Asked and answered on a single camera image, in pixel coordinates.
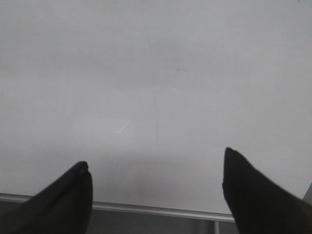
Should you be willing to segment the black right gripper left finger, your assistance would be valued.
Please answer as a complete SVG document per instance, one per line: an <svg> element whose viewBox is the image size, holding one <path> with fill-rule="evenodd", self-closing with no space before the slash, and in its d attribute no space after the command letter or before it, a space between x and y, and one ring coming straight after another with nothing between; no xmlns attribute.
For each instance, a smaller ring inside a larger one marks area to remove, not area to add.
<svg viewBox="0 0 312 234"><path fill-rule="evenodd" d="M0 217L2 234L84 234L93 203L88 164L80 161L56 181Z"/></svg>

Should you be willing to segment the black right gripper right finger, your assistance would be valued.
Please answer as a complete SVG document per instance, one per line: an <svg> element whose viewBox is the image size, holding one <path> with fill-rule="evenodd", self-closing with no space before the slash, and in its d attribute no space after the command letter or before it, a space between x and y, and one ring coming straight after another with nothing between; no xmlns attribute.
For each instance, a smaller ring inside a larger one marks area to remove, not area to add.
<svg viewBox="0 0 312 234"><path fill-rule="evenodd" d="M312 206L227 147L222 189L240 234L310 234Z"/></svg>

